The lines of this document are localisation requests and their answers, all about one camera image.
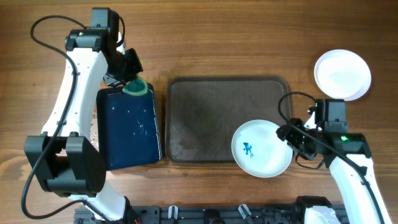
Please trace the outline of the green yellow sponge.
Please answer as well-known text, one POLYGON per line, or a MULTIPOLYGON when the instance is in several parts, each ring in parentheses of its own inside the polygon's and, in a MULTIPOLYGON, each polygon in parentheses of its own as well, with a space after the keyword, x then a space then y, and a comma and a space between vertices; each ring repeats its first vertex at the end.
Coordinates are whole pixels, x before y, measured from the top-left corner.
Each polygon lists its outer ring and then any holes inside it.
POLYGON ((145 95, 148 91, 147 82, 143 78, 138 77, 124 86, 122 91, 131 96, 145 95))

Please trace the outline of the white plate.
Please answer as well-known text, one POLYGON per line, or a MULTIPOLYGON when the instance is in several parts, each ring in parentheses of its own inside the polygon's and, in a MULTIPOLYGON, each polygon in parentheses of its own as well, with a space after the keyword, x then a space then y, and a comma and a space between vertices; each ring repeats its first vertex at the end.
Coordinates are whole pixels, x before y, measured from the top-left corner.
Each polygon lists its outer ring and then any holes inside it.
POLYGON ((231 152, 243 171, 259 178, 283 173, 292 162, 293 150, 277 137, 273 122, 255 119, 242 124, 231 140, 231 152))
POLYGON ((315 63, 315 83, 330 98, 353 101, 371 86, 371 71, 358 54, 343 49, 324 53, 315 63))

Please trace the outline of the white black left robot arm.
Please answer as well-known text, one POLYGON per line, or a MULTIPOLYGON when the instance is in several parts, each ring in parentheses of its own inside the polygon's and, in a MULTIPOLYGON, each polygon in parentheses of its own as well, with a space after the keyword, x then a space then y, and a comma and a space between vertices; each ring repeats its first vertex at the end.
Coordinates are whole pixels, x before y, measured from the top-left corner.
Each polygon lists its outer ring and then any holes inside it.
POLYGON ((28 181, 42 190, 81 203, 98 222, 139 223, 129 200, 106 181, 102 155, 90 142, 90 128, 101 83, 122 86, 128 95, 147 93, 134 49, 125 49, 125 25, 110 8, 95 7, 91 24, 73 29, 61 54, 65 75, 52 114, 38 136, 28 136, 24 151, 31 165, 28 181))

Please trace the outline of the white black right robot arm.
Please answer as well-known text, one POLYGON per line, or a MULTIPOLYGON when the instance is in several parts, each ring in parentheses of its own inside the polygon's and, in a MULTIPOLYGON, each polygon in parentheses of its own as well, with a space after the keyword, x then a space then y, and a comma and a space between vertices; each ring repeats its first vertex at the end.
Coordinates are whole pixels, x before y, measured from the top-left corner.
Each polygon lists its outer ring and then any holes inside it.
POLYGON ((374 173, 369 144, 361 133, 350 133, 344 100, 318 99, 309 108, 312 128, 299 118, 286 118, 276 131, 300 157, 323 165, 334 178, 350 223, 390 223, 374 173))

